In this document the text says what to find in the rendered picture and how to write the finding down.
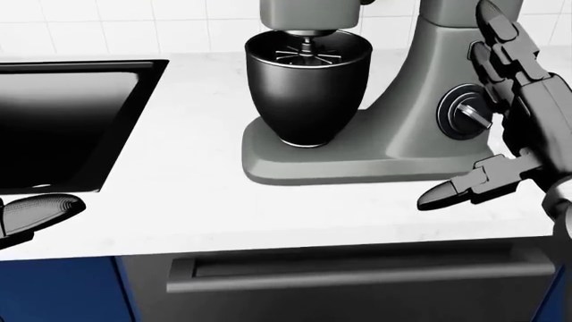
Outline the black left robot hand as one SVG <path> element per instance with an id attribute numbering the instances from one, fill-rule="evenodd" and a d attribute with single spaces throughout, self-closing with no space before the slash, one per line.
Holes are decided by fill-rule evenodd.
<path id="1" fill-rule="evenodd" d="M 31 241 L 39 230 L 59 224 L 87 208 L 74 195 L 52 193 L 17 199 L 0 198 L 0 250 Z"/>

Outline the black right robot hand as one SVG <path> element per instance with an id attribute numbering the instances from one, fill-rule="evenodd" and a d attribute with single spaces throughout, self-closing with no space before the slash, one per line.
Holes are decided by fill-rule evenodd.
<path id="1" fill-rule="evenodd" d="M 502 138 L 514 156 L 487 157 L 431 188 L 417 201 L 421 211 L 484 203 L 515 192 L 526 179 L 546 193 L 572 176 L 572 88 L 541 67 L 539 48 L 491 0 L 478 2 L 475 19 L 484 39 L 470 46 L 468 57 L 488 107 L 503 117 Z"/>

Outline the grey stand mixer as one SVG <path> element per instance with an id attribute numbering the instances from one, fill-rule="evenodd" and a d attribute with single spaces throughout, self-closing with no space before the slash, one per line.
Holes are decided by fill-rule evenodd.
<path id="1" fill-rule="evenodd" d="M 489 130 L 470 140 L 442 133 L 437 107 L 449 90 L 478 80 L 470 45 L 482 38 L 480 0 L 420 0 L 406 60 L 389 87 L 320 147 L 279 139 L 260 115 L 242 136 L 244 174 L 270 185 L 411 182 L 464 174 L 489 157 Z"/>

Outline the black speed dial knob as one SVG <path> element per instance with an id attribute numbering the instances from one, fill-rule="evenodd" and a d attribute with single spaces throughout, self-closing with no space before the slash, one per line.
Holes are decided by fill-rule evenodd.
<path id="1" fill-rule="evenodd" d="M 492 110 L 485 90 L 475 84 L 458 85 L 442 97 L 436 120 L 442 133 L 454 140 L 470 140 L 492 126 Z"/>

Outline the blue cabinet door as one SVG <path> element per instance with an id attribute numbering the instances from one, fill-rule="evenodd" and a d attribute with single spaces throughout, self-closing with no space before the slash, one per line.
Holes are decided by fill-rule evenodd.
<path id="1" fill-rule="evenodd" d="M 142 322 L 119 257 L 0 262 L 0 322 Z"/>

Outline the black kitchen sink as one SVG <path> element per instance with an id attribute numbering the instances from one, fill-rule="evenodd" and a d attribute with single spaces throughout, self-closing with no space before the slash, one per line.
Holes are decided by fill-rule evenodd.
<path id="1" fill-rule="evenodd" d="M 0 195 L 100 191 L 168 63 L 0 63 Z"/>

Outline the black mixing bowl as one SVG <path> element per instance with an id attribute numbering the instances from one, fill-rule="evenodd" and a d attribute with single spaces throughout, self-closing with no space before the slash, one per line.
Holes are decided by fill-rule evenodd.
<path id="1" fill-rule="evenodd" d="M 337 50 L 341 63 L 329 66 L 278 64 L 275 50 L 296 46 L 282 31 L 257 34 L 245 44 L 248 89 L 258 114 L 282 141 L 320 147 L 356 114 L 365 95 L 373 47 L 347 31 L 315 39 Z"/>

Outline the metal whisk attachment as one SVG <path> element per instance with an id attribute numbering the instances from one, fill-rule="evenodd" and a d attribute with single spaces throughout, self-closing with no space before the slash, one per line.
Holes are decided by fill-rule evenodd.
<path id="1" fill-rule="evenodd" d="M 275 50 L 274 58 L 278 64 L 294 66 L 329 66 L 341 63 L 341 55 L 324 45 L 317 45 L 315 39 L 329 37 L 336 30 L 285 30 L 291 39 L 298 38 L 296 46 L 287 45 L 283 50 Z"/>

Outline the grey dishwasher front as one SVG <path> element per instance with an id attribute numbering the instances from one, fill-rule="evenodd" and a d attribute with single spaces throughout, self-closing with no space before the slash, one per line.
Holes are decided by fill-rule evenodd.
<path id="1" fill-rule="evenodd" d="M 551 239 L 122 257 L 141 322 L 530 322 Z"/>

